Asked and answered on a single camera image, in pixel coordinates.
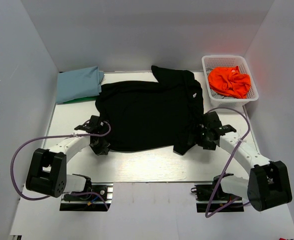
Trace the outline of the black t-shirt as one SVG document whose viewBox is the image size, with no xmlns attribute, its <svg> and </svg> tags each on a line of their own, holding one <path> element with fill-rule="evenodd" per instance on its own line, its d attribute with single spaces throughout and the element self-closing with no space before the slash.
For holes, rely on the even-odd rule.
<svg viewBox="0 0 294 240">
<path fill-rule="evenodd" d="M 104 84 L 95 101 L 111 126 L 105 137 L 115 152 L 138 152 L 173 146 L 184 155 L 196 145 L 204 114 L 201 84 L 189 70 L 151 66 L 156 81 Z"/>
</svg>

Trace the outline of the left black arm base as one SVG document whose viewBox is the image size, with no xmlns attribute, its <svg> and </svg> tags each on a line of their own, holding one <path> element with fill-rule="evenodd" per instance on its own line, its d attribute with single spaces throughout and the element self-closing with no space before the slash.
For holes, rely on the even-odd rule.
<svg viewBox="0 0 294 240">
<path fill-rule="evenodd" d="M 85 195 L 64 193 L 61 197 L 61 212 L 107 212 L 113 199 L 113 183 L 92 183 Z"/>
</svg>

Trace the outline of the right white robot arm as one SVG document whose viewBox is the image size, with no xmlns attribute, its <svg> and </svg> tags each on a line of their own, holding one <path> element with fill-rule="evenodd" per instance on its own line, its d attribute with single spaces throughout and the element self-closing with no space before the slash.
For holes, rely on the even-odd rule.
<svg viewBox="0 0 294 240">
<path fill-rule="evenodd" d="M 223 125 L 215 109 L 205 113 L 197 127 L 197 144 L 205 150 L 217 147 L 230 154 L 220 175 L 212 182 L 195 185 L 191 192 L 206 205 L 206 217 L 235 208 L 246 200 L 261 212 L 293 200 L 288 168 L 282 161 L 272 161 L 260 154 L 231 125 Z"/>
</svg>

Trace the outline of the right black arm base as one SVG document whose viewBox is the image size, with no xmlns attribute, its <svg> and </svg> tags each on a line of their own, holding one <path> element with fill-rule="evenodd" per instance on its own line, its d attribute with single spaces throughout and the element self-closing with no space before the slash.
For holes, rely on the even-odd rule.
<svg viewBox="0 0 294 240">
<path fill-rule="evenodd" d="M 207 209 L 207 205 L 209 203 L 212 192 L 218 182 L 219 175 L 215 176 L 212 181 L 200 182 L 194 185 L 190 189 L 192 194 L 195 194 L 196 199 L 196 211 L 197 213 L 205 213 Z M 224 193 L 222 187 L 219 185 L 213 200 L 211 202 L 208 213 L 212 213 L 213 211 L 223 207 L 227 203 L 236 199 L 235 195 L 230 193 Z M 243 200 L 240 197 L 238 200 L 233 202 L 231 205 L 225 207 L 220 212 L 223 213 L 232 213 L 232 212 L 244 212 Z"/>
</svg>

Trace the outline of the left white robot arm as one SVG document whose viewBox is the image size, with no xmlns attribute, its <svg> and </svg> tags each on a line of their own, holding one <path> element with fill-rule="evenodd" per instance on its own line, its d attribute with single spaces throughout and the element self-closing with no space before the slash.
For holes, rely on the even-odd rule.
<svg viewBox="0 0 294 240">
<path fill-rule="evenodd" d="M 34 151 L 26 178 L 26 189 L 58 198 L 63 194 L 77 194 L 86 200 L 92 196 L 91 179 L 81 174 L 67 174 L 67 163 L 84 148 L 91 147 L 96 155 L 107 152 L 105 137 L 111 132 L 109 122 L 93 115 L 89 122 L 78 125 L 70 135 L 47 149 Z"/>
</svg>

